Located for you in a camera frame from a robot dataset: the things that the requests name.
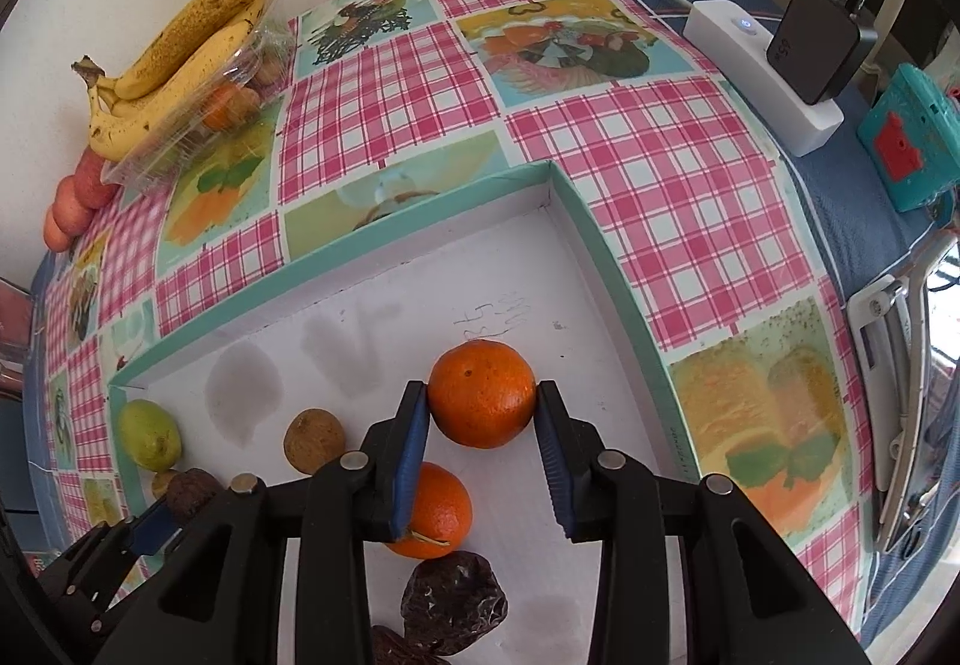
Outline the dark dried date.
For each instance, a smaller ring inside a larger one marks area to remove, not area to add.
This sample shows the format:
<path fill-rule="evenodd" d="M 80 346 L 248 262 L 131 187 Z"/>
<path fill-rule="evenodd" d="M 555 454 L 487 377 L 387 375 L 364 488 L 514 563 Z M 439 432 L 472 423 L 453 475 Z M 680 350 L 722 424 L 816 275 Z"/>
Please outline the dark dried date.
<path fill-rule="evenodd" d="M 473 551 L 421 561 L 400 602 L 405 640 L 438 657 L 464 652 L 508 613 L 508 597 L 493 567 Z"/>
<path fill-rule="evenodd" d="M 223 491 L 221 483 L 202 468 L 178 473 L 167 483 L 166 506 L 179 527 L 184 527 Z"/>

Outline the small beige nut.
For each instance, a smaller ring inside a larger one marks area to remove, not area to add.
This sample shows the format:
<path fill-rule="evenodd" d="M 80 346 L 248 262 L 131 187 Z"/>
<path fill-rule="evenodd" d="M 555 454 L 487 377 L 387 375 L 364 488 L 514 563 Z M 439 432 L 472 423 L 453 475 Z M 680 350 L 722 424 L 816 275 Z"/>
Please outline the small beige nut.
<path fill-rule="evenodd" d="M 167 488 L 169 484 L 179 475 L 178 470 L 163 470 L 162 472 L 155 473 L 153 475 L 153 480 L 151 480 L 151 494 L 155 501 L 159 501 L 164 498 L 164 495 L 167 493 Z"/>

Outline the brown round fruit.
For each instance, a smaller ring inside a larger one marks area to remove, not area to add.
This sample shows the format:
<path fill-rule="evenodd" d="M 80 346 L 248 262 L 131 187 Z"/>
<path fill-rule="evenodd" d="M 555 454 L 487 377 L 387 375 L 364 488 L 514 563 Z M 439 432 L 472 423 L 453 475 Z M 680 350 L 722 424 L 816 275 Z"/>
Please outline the brown round fruit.
<path fill-rule="evenodd" d="M 331 411 L 308 408 L 288 424 L 283 436 L 283 454 L 291 467 L 314 475 L 325 463 L 347 452 L 347 436 Z"/>

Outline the orange tangerine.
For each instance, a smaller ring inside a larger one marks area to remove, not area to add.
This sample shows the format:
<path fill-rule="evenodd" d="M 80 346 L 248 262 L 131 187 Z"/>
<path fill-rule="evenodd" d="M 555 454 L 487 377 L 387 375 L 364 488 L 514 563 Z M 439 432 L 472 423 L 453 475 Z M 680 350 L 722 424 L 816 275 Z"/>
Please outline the orange tangerine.
<path fill-rule="evenodd" d="M 506 343 L 469 340 L 439 356 L 427 399 L 439 431 L 470 449 L 498 449 L 534 415 L 534 371 Z"/>
<path fill-rule="evenodd" d="M 472 500 L 464 483 L 436 463 L 420 468 L 407 530 L 387 550 L 410 559 L 436 559 L 457 550 L 472 528 Z"/>

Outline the pink flower bouquet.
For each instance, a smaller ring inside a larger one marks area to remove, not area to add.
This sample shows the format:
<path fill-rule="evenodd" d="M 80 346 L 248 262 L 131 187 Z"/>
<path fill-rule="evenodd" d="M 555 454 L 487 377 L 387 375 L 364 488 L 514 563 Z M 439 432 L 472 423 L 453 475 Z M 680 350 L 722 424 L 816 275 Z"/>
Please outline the pink flower bouquet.
<path fill-rule="evenodd" d="M 0 358 L 2 394 L 19 399 L 23 395 L 25 364 L 32 337 L 32 305 L 28 291 L 0 280 Z"/>

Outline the red apple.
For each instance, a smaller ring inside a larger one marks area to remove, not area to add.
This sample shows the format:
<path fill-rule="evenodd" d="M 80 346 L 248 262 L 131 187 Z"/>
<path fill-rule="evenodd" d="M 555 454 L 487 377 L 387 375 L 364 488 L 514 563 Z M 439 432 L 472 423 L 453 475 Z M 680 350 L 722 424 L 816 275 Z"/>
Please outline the red apple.
<path fill-rule="evenodd" d="M 105 162 L 93 149 L 87 148 L 73 172 L 76 200 L 91 211 L 104 208 L 119 192 L 117 184 L 103 177 Z"/>
<path fill-rule="evenodd" d="M 64 177 L 57 185 L 52 205 L 53 221 L 69 238 L 86 233 L 93 221 L 93 211 L 84 206 L 76 194 L 75 177 Z"/>
<path fill-rule="evenodd" d="M 43 239 L 47 249 L 53 254 L 64 252 L 71 246 L 71 238 L 53 218 L 52 208 L 48 208 L 44 216 Z"/>

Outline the red apple middle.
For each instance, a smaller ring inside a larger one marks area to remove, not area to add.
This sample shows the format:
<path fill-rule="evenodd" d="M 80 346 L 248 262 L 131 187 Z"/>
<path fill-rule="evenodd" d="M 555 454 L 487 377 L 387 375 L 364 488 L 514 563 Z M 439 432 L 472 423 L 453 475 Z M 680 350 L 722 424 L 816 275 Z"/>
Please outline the red apple middle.
<path fill-rule="evenodd" d="M 93 221 L 93 211 L 84 206 L 76 194 L 75 177 L 64 177 L 57 185 L 52 205 L 53 221 L 69 238 L 86 233 Z"/>

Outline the teal white tray box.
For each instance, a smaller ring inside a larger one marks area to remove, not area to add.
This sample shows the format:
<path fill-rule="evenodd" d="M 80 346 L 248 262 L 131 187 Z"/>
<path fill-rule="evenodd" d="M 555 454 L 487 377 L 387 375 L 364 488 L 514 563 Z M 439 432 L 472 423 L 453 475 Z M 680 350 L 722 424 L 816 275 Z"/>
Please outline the teal white tray box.
<path fill-rule="evenodd" d="M 464 546 L 508 601 L 467 663 L 581 663 L 589 651 L 601 550 L 556 520 L 537 385 L 553 382 L 607 449 L 659 475 L 682 470 L 669 376 L 612 238 L 547 161 L 413 200 L 124 360 L 110 410 L 155 403 L 178 426 L 182 465 L 220 480 L 290 481 L 297 417 L 329 413 L 356 449 L 410 382 L 425 385 L 425 459 L 466 489 Z"/>

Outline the red apple right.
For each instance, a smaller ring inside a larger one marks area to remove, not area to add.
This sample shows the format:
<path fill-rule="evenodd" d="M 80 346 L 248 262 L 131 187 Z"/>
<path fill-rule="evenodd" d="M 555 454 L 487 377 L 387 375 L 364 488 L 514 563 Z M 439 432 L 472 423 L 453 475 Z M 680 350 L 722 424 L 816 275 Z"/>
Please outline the red apple right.
<path fill-rule="evenodd" d="M 104 208 L 119 192 L 117 184 L 103 177 L 105 162 L 93 149 L 87 148 L 73 172 L 76 200 L 91 211 Z"/>

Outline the teal toy box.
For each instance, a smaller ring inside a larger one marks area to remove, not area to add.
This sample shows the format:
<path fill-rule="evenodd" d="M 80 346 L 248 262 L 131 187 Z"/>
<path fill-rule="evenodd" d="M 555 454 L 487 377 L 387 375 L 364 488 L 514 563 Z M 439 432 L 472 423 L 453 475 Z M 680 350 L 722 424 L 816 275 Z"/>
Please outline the teal toy box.
<path fill-rule="evenodd" d="M 893 206 L 918 210 L 958 184 L 958 101 L 901 64 L 857 128 Z"/>

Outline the yellow banana bunch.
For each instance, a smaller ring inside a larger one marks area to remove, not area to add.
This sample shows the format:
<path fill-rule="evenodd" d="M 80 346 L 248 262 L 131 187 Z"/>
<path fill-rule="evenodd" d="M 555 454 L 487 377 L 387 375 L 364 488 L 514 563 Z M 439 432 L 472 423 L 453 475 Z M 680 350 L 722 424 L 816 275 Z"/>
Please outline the yellow banana bunch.
<path fill-rule="evenodd" d="M 73 62 L 88 93 L 88 148 L 109 163 L 132 153 L 228 67 L 267 2 L 190 0 L 117 77 L 91 57 Z"/>

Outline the clear plastic container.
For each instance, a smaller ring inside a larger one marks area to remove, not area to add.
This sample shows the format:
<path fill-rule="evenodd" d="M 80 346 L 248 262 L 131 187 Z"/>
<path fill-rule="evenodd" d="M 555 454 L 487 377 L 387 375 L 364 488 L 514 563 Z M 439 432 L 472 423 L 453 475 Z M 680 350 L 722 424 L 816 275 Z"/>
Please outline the clear plastic container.
<path fill-rule="evenodd" d="M 122 99 L 93 60 L 76 62 L 101 181 L 145 192 L 178 176 L 218 138 L 259 117 L 288 80 L 295 52 L 277 0 L 254 0 L 143 98 Z"/>

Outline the pink checkered fruit tablecloth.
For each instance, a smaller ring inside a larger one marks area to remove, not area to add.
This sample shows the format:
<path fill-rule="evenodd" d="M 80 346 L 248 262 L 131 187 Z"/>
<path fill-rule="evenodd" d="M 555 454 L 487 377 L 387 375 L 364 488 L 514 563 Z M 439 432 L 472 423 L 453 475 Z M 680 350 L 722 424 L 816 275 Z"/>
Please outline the pink checkered fruit tablecloth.
<path fill-rule="evenodd" d="M 257 119 L 158 187 L 119 185 L 50 252 L 53 541 L 148 502 L 158 472 L 107 403 L 127 351 L 413 200 L 547 161 L 651 328 L 675 477 L 731 477 L 859 623 L 871 438 L 832 259 L 786 151 L 715 64 L 638 0 L 331 0 L 286 23 L 290 75 Z"/>

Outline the white power strip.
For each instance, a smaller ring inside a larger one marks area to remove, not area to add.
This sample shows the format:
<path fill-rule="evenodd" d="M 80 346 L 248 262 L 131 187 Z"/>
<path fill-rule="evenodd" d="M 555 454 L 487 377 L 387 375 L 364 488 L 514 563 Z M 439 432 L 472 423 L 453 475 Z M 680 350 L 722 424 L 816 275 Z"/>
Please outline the white power strip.
<path fill-rule="evenodd" d="M 835 101 L 807 104 L 768 62 L 773 34 L 731 0 L 693 2 L 683 37 L 703 52 L 797 158 L 822 148 L 843 124 Z"/>

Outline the black power adapter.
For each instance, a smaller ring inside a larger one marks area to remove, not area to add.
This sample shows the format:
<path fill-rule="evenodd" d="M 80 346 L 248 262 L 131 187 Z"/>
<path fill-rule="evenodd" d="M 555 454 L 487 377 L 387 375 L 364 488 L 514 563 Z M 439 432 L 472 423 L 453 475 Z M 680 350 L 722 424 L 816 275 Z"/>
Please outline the black power adapter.
<path fill-rule="evenodd" d="M 874 20 L 839 0 L 789 0 L 766 49 L 771 68 L 805 104 L 838 96 L 877 43 Z"/>

